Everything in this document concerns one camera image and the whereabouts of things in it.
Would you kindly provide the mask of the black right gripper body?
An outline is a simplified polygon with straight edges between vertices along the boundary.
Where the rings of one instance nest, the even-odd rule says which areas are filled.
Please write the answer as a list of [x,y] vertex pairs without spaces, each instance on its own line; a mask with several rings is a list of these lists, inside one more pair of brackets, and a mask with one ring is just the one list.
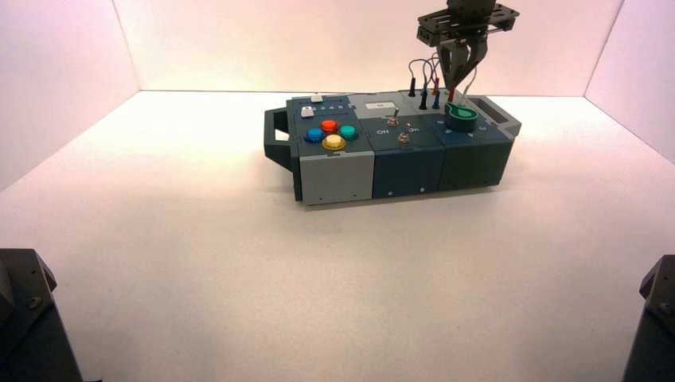
[[494,0],[447,1],[446,6],[418,17],[417,38],[435,48],[443,41],[468,41],[509,31],[520,13]]

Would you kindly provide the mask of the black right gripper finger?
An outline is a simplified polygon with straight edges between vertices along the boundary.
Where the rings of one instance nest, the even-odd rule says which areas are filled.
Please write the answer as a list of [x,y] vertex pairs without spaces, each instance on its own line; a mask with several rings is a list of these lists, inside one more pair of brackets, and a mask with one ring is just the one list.
[[487,50],[486,37],[455,42],[452,53],[452,88],[456,88],[472,70],[477,68],[485,58]]
[[461,72],[461,45],[457,43],[440,43],[437,47],[443,80],[448,90],[457,87],[457,76]]

